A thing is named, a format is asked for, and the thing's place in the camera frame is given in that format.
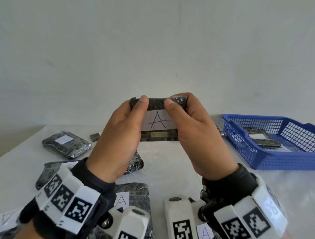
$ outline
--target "metal screw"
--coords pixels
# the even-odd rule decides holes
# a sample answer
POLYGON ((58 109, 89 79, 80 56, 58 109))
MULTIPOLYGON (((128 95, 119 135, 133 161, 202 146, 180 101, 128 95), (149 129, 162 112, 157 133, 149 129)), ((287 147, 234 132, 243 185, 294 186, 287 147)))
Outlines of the metal screw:
POLYGON ((106 219, 104 222, 102 222, 102 227, 106 227, 109 224, 109 220, 106 219))

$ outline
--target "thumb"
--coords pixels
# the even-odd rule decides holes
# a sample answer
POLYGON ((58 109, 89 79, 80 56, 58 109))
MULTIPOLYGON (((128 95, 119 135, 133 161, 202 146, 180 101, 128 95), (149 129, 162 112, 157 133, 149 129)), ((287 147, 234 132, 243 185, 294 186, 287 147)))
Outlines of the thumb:
POLYGON ((191 117, 184 111, 184 109, 176 104, 171 99, 166 99, 164 101, 164 107, 166 112, 172 117, 177 127, 181 127, 191 119, 191 117))
POLYGON ((130 112, 128 119, 132 121, 134 124, 141 124, 142 120, 146 114, 146 110, 149 106, 149 99, 147 96, 141 96, 139 101, 133 107, 132 111, 130 112))

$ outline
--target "white plastic table cover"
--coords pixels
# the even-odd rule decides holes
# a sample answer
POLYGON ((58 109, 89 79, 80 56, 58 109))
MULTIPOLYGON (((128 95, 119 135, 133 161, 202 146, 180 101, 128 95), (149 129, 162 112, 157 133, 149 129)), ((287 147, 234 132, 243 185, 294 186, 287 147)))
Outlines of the white plastic table cover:
MULTIPOLYGON (((63 160, 41 144, 60 131, 69 131, 86 140, 101 132, 97 126, 45 126, 22 144, 0 158, 0 212, 26 205, 35 195, 35 182, 44 163, 63 160)), ((237 162, 247 166, 244 159, 227 142, 237 162)), ((95 146, 78 159, 87 157, 95 146)), ((162 199, 184 194, 199 199, 201 177, 197 175, 179 142, 140 142, 138 152, 144 168, 119 178, 116 183, 146 183, 149 186, 155 239, 167 238, 162 199)), ((289 217, 288 231, 294 239, 313 239, 315 235, 315 171, 263 171, 263 177, 282 202, 289 217)))

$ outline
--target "blue plastic basket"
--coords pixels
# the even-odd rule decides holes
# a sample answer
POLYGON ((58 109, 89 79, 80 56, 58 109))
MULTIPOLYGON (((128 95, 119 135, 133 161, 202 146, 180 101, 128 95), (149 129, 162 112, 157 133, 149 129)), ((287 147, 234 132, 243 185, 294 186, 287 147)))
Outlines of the blue plastic basket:
POLYGON ((315 126, 280 116, 224 114, 228 140, 253 169, 315 170, 315 126), (288 152, 260 148, 243 128, 264 129, 288 152))

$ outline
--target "wall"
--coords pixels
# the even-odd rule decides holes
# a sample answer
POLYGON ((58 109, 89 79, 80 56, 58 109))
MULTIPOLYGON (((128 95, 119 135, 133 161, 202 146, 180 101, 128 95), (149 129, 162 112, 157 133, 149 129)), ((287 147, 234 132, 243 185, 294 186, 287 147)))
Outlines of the wall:
POLYGON ((313 0, 0 3, 0 155, 46 124, 191 91, 209 114, 315 123, 313 0))

